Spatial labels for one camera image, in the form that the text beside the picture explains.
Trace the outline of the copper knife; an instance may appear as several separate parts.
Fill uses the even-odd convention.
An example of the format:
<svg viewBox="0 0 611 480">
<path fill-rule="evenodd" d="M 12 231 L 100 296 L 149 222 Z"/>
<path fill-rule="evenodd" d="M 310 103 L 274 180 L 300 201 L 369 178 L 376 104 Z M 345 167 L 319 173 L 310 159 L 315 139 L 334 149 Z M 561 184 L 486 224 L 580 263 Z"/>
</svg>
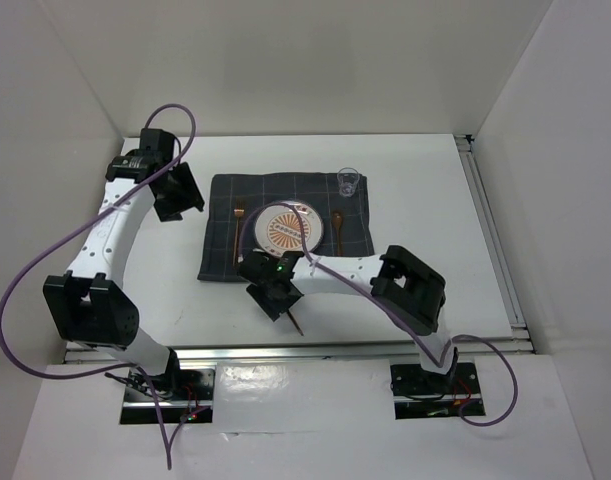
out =
<svg viewBox="0 0 611 480">
<path fill-rule="evenodd" d="M 298 321 L 296 320 L 296 318 L 295 318 L 294 314 L 293 314 L 293 313 L 292 313 L 290 310 L 288 310 L 288 311 L 286 312 L 286 314 L 287 314 L 288 318 L 290 319 L 290 321 L 291 321 L 292 325 L 294 326 L 294 328 L 295 328 L 295 329 L 296 329 L 296 331 L 298 332 L 298 334 L 299 334 L 301 337 L 303 337 L 303 336 L 304 336 L 304 332 L 303 332 L 302 328 L 300 327 L 300 325 L 299 325 Z"/>
</svg>

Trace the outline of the dark wooden spoon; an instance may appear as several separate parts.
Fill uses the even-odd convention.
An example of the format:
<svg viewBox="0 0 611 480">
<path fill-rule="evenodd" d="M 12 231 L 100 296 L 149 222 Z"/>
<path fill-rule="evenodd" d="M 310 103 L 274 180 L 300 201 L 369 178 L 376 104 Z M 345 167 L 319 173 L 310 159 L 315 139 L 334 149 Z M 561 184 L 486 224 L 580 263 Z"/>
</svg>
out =
<svg viewBox="0 0 611 480">
<path fill-rule="evenodd" d="M 343 214 L 341 211 L 335 210 L 331 214 L 331 223 L 336 233 L 337 238 L 337 255 L 343 255 L 343 243 L 342 243 L 342 226 L 343 226 Z"/>
</svg>

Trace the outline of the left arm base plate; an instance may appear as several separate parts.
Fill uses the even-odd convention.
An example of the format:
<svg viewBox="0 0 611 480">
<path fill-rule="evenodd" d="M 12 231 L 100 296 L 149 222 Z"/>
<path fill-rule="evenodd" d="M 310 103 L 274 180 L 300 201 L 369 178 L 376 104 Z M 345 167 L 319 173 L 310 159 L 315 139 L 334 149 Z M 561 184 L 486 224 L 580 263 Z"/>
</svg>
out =
<svg viewBox="0 0 611 480">
<path fill-rule="evenodd" d="M 125 386 L 119 423 L 154 425 L 158 423 L 151 390 L 142 375 L 130 371 L 119 380 Z M 173 390 L 157 392 L 165 425 L 181 422 L 210 424 L 213 421 L 215 369 L 182 370 L 180 384 Z"/>
</svg>

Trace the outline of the patterned glass plate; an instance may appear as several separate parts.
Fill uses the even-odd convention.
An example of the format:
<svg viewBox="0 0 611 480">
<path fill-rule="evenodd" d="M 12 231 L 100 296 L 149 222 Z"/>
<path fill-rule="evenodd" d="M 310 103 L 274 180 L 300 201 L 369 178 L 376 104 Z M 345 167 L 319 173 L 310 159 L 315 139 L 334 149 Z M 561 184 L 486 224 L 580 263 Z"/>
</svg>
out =
<svg viewBox="0 0 611 480">
<path fill-rule="evenodd" d="M 321 215 L 307 203 L 296 200 L 287 200 L 286 203 L 292 205 L 299 216 L 285 206 L 266 207 L 255 220 L 256 246 L 275 257 L 281 257 L 286 251 L 300 251 L 302 250 L 300 226 L 303 226 L 306 247 L 313 252 L 324 236 Z"/>
</svg>

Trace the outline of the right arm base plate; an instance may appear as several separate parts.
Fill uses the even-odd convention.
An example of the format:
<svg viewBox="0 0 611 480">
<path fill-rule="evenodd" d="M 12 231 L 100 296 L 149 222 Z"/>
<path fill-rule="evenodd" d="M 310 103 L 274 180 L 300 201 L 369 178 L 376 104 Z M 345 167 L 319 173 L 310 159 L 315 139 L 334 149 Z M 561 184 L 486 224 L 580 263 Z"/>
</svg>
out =
<svg viewBox="0 0 611 480">
<path fill-rule="evenodd" d="M 459 363 L 447 384 L 431 379 L 419 364 L 394 364 L 390 373 L 397 420 L 458 417 L 460 409 L 466 417 L 486 414 L 472 362 Z"/>
</svg>

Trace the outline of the clear plastic cup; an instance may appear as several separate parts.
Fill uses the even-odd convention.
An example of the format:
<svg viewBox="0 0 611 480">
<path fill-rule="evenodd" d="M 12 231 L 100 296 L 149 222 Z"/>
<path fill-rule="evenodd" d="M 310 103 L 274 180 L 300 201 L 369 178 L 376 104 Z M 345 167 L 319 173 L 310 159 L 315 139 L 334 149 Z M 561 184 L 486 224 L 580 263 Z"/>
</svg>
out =
<svg viewBox="0 0 611 480">
<path fill-rule="evenodd" d="M 344 167 L 337 172 L 339 194 L 344 198 L 351 198 L 359 185 L 361 174 L 352 167 Z"/>
</svg>

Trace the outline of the dark grey checked cloth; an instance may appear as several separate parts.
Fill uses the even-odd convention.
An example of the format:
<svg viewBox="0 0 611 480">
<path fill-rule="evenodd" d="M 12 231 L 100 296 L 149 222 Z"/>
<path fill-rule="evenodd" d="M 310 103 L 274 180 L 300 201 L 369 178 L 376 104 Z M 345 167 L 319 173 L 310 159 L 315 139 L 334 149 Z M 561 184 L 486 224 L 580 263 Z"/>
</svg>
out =
<svg viewBox="0 0 611 480">
<path fill-rule="evenodd" d="M 343 254 L 350 257 L 375 253 L 369 230 L 368 179 L 361 176 L 351 198 L 339 194 L 335 173 L 281 172 L 264 175 L 217 174 L 212 178 L 203 254 L 198 279 L 211 282 L 239 283 L 241 278 L 232 264 L 235 200 L 245 202 L 249 215 L 262 205 L 296 200 L 311 205 L 322 217 L 324 236 L 313 251 L 317 255 L 335 256 L 337 238 L 331 214 L 343 214 Z"/>
</svg>

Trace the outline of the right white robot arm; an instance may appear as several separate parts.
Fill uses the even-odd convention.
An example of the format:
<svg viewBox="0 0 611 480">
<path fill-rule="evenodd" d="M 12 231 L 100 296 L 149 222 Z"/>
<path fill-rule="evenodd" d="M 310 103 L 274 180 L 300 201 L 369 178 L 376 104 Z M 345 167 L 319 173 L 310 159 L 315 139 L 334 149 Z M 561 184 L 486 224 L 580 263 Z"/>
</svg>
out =
<svg viewBox="0 0 611 480">
<path fill-rule="evenodd" d="M 421 351 L 421 379 L 433 392 L 456 379 L 455 347 L 440 328 L 446 281 L 407 249 L 391 245 L 381 255 L 326 257 L 288 251 L 275 258 L 252 251 L 238 266 L 247 293 L 272 320 L 306 295 L 360 296 L 405 333 Z"/>
</svg>

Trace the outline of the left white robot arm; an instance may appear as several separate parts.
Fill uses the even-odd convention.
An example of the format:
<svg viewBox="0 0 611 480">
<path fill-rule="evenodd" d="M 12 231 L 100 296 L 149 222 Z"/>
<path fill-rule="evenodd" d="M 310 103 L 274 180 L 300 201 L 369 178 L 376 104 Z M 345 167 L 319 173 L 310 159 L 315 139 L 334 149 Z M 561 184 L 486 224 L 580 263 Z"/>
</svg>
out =
<svg viewBox="0 0 611 480">
<path fill-rule="evenodd" d="M 129 254 L 149 211 L 170 222 L 205 205 L 188 164 L 173 160 L 175 143 L 169 132 L 144 128 L 138 148 L 110 162 L 101 220 L 66 272 L 48 276 L 43 285 L 62 339 L 140 366 L 148 374 L 148 389 L 161 399 L 181 390 L 177 354 L 140 327 L 139 310 L 122 287 Z"/>
</svg>

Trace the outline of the copper fork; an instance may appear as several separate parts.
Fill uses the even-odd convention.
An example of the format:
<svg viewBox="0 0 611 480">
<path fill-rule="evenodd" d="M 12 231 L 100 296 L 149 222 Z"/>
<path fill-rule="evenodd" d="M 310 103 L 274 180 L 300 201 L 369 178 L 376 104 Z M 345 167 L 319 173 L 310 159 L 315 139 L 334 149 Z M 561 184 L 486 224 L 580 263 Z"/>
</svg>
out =
<svg viewBox="0 0 611 480">
<path fill-rule="evenodd" d="M 238 265 L 238 249 L 239 249 L 241 222 L 244 220 L 244 217 L 245 217 L 245 202 L 243 199 L 237 198 L 235 200 L 233 214 L 235 218 L 235 232 L 234 232 L 234 241 L 233 241 L 232 264 L 234 267 L 236 267 Z"/>
</svg>

